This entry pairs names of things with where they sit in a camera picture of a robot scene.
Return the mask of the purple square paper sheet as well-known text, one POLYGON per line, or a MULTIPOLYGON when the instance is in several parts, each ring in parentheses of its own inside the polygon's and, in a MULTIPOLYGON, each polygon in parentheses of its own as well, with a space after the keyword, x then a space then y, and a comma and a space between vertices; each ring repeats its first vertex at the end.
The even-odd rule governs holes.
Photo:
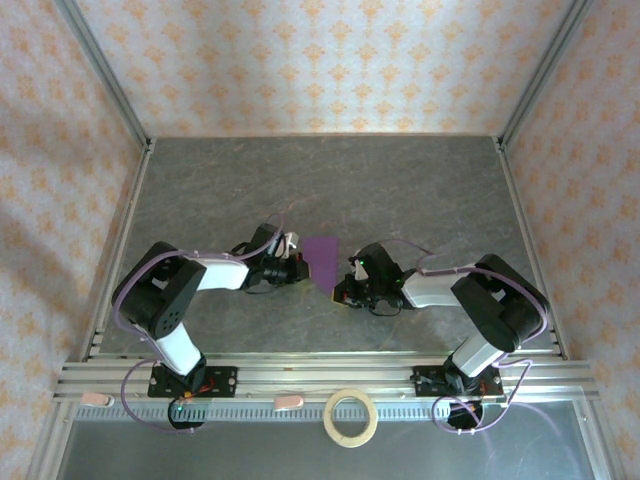
POLYGON ((311 282, 331 297, 338 283, 339 238, 305 237, 301 240, 304 260, 309 266, 311 282))

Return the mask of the grey metal sheet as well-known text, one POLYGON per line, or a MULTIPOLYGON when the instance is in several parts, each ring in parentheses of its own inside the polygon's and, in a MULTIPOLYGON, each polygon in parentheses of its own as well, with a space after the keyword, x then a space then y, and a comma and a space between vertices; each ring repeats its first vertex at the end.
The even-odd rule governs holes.
POLYGON ((366 445, 336 445, 319 423, 221 423, 171 436, 130 422, 78 422, 56 480, 604 480, 569 413, 524 408, 490 431, 447 435, 383 422, 366 445))

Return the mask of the beige tape roll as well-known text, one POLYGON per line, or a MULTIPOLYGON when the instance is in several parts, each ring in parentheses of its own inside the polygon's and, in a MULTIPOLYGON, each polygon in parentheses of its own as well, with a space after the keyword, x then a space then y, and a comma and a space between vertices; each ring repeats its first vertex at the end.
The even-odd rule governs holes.
POLYGON ((368 443, 377 431, 379 415, 374 402, 363 391, 354 388, 346 388, 332 394, 327 400, 323 411, 323 426, 329 438, 338 446, 348 449, 361 447, 368 443), (367 423, 361 433, 356 436, 342 434, 334 424, 333 414, 335 408, 346 399, 355 399, 362 403, 366 410, 367 423))

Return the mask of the aluminium mounting rail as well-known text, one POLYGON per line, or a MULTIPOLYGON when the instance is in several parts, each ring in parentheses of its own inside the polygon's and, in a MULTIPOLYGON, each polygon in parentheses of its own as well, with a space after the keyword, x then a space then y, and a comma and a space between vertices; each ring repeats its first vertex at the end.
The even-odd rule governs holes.
MULTIPOLYGON (((548 402, 598 398, 595 374, 586 361, 564 360, 558 355, 527 352, 522 359, 533 366, 518 389, 518 401, 548 402)), ((213 366, 238 369, 236 396, 249 401, 301 393, 311 401, 323 401, 335 391, 355 388, 376 401, 414 396, 409 380, 415 366, 440 365, 442 356, 415 352, 339 352, 319 354, 267 353, 213 355, 213 366)), ((86 392, 114 397, 127 372, 127 397, 147 399, 151 366, 136 367, 136 358, 97 355, 85 362, 67 362, 54 388, 57 401, 78 401, 86 392)))

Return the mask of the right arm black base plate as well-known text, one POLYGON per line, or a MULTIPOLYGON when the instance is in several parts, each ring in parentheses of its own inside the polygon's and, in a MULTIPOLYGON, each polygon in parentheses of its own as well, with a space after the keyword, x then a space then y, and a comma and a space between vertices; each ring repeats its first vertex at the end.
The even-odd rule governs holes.
POLYGON ((409 379, 417 397, 484 397, 504 394, 499 370, 491 366, 475 377, 468 377, 453 366, 414 366, 409 379))

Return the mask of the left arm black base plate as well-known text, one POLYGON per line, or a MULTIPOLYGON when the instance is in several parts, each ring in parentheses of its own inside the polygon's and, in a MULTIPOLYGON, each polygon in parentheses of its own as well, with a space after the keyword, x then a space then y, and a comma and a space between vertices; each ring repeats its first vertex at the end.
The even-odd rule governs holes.
POLYGON ((237 367, 204 366, 188 376, 179 376, 163 365, 152 368, 147 395, 150 398, 233 398, 237 367))

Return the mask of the aluminium table side rail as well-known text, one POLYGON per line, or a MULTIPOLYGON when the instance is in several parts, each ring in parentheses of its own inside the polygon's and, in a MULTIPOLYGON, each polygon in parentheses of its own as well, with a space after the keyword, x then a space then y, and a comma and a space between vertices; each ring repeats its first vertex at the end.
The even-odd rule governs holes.
MULTIPOLYGON (((551 304, 552 296, 549 293, 546 282, 545 282, 544 273, 541 269, 540 261, 534 245, 532 231, 530 229, 530 225, 526 217, 524 204, 521 201, 518 187, 515 182, 515 177, 514 177, 512 168, 509 164, 506 147, 503 145, 503 142, 499 137, 496 137, 496 136, 492 137, 492 142, 494 144, 496 153, 499 157, 499 161, 505 176, 507 187, 509 189, 510 196, 514 205, 514 209, 515 209, 516 217, 520 226, 523 242, 525 245, 529 263, 531 265, 531 270, 534 277, 534 285, 538 288, 538 290, 541 293, 545 295, 545 297, 551 304)), ((554 350, 558 353, 558 355, 563 360, 570 360, 571 355, 568 351, 567 346, 565 345, 565 341, 563 338, 562 325, 558 321, 558 319, 555 317, 555 312, 552 304, 550 305, 548 318, 549 318, 549 325, 547 327, 546 336, 552 341, 554 345, 554 350)))
POLYGON ((125 191, 114 214, 112 223, 114 229, 108 233, 104 255, 100 260, 97 271, 97 279, 90 294, 89 318, 78 354, 81 362, 87 362, 100 352, 100 344, 104 337, 105 328, 111 321, 112 294, 119 281, 119 273, 127 248, 129 231, 142 191, 146 170, 156 144, 156 137, 151 137, 146 141, 132 176, 125 184, 125 191))

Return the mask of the aluminium lower frame bar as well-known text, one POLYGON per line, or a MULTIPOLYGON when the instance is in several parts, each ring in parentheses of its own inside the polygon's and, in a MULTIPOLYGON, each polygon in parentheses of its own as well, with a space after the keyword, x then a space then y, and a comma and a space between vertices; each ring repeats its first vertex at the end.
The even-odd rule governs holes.
POLYGON ((596 480, 625 480, 625 474, 601 400, 573 401, 581 436, 596 480))
POLYGON ((26 480, 56 480, 60 471, 78 404, 53 402, 46 415, 26 480))

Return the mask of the aluminium corner post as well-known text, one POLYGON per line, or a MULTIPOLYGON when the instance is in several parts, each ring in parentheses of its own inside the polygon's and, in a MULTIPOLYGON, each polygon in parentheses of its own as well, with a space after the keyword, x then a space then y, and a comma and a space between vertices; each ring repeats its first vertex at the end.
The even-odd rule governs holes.
POLYGON ((499 153, 505 153, 509 145, 513 143, 593 2, 594 0, 571 0, 563 20, 552 36, 540 62, 516 103, 503 132, 494 138, 494 143, 499 153))
POLYGON ((148 148, 152 144, 152 137, 142 126, 77 1, 53 0, 53 3, 74 34, 84 56, 106 89, 108 98, 120 114, 129 133, 140 146, 148 148))

